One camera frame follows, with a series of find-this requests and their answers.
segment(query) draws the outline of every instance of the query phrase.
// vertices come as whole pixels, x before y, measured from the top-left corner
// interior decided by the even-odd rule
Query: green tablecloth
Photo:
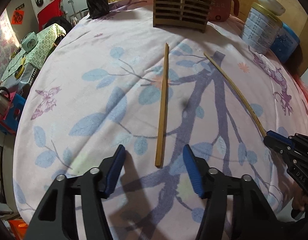
[[[3,73],[1,81],[6,80],[9,76],[14,74],[21,65],[22,55],[26,56],[25,64],[31,63],[33,67],[41,69],[45,58],[47,57],[53,43],[60,35],[66,35],[64,28],[58,24],[53,24],[37,34],[38,44],[28,54],[25,50],[21,51],[10,61],[6,70]]]

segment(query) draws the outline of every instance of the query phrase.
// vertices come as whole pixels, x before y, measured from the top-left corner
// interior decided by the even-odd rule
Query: screw
[[[244,181],[251,181],[252,177],[250,175],[246,174],[246,175],[243,175],[243,180]]]
[[[208,170],[208,172],[209,172],[209,174],[215,175],[215,174],[218,173],[218,170],[217,170],[216,168],[210,168],[210,169]]]
[[[97,174],[99,171],[100,171],[99,168],[92,168],[92,169],[90,169],[90,173],[91,174]]]
[[[60,174],[60,175],[58,175],[57,177],[56,177],[56,180],[57,181],[62,181],[62,180],[64,180],[65,179],[65,175],[64,174]]]

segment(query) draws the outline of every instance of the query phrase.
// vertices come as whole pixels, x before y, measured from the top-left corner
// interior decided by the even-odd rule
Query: chopstick
[[[221,67],[209,56],[204,52],[204,56],[207,57],[209,59],[209,61],[222,73],[222,75],[225,77],[225,79],[227,80],[227,82],[231,85],[231,87],[235,90],[235,92],[237,93],[237,95],[239,96],[239,98],[242,100],[243,104],[246,106],[248,112],[250,113],[250,115],[252,116],[256,126],[258,127],[260,133],[262,134],[263,137],[266,136],[266,131],[264,129],[264,127],[262,126],[261,122],[259,121],[259,119],[257,118],[255,112],[253,111],[253,109],[251,108],[250,104],[248,103],[248,101],[246,100],[246,98],[244,97],[244,95],[241,93],[241,91],[238,89],[238,87],[234,84],[234,82],[227,76],[227,74],[224,72],[224,70],[221,69]]]
[[[155,155],[155,166],[160,168],[163,164],[164,158],[164,147],[166,136],[166,92],[168,87],[168,54],[169,46],[165,44],[165,55],[164,55],[164,67],[163,67],[163,80],[162,80],[162,94],[161,94],[161,106],[159,110],[159,121],[158,121],[158,135],[156,144],[156,155]]]

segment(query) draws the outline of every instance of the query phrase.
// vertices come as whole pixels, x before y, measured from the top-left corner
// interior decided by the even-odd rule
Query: hand
[[[292,208],[300,211],[305,210],[305,205],[308,204],[308,196],[302,191],[300,187],[295,190]]]

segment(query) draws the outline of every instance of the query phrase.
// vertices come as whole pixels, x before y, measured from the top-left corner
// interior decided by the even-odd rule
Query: black container
[[[98,19],[110,12],[108,0],[86,0],[86,3],[90,13],[89,19]]]

